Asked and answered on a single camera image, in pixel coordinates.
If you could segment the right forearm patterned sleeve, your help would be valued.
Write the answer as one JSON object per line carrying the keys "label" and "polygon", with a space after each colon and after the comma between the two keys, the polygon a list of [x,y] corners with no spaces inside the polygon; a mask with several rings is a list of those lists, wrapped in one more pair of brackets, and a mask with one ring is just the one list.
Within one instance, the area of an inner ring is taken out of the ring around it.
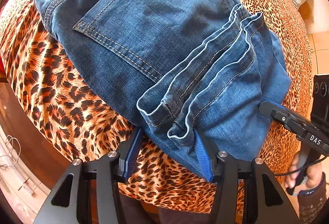
{"label": "right forearm patterned sleeve", "polygon": [[301,223],[311,223],[324,206],[326,197],[326,175],[323,172],[319,185],[298,194],[299,219]]}

